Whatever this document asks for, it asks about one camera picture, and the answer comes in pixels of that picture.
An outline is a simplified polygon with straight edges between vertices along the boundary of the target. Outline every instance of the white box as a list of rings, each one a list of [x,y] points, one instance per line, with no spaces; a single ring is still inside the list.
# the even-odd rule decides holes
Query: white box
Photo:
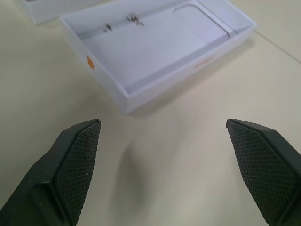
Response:
[[[226,0],[118,0],[61,22],[66,42],[125,113],[239,46],[256,26]]]
[[[40,24],[103,0],[16,0],[26,16]]]

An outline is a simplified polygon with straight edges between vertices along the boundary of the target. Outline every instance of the beige table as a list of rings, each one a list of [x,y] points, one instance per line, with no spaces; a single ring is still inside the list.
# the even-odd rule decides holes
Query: beige table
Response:
[[[0,206],[62,130],[99,118],[79,226],[265,226],[225,124],[272,127],[301,152],[301,7],[234,2],[259,33],[124,116],[65,44],[57,20],[35,27],[11,0],[0,1]]]

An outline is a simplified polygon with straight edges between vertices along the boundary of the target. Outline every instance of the table surface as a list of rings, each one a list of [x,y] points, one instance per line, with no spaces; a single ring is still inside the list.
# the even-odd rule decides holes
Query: table surface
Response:
[[[123,115],[65,44],[0,1],[0,206],[59,133],[102,121],[78,225],[265,226],[226,120],[278,130],[301,152],[301,1],[233,0],[258,23],[241,47]]]

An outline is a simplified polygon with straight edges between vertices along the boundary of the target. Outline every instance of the textured rubber pad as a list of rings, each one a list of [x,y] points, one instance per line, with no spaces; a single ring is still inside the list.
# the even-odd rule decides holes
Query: textured rubber pad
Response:
[[[243,180],[269,225],[277,223],[300,181],[262,134],[235,122],[228,131]]]
[[[79,220],[93,175],[100,123],[80,132],[55,175],[55,189],[62,206],[75,226]]]

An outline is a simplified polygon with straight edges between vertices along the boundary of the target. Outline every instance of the open cardboard box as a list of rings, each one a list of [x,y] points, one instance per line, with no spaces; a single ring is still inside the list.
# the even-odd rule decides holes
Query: open cardboard box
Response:
[[[61,22],[69,46],[125,113],[239,46],[255,28],[226,0],[118,0]]]

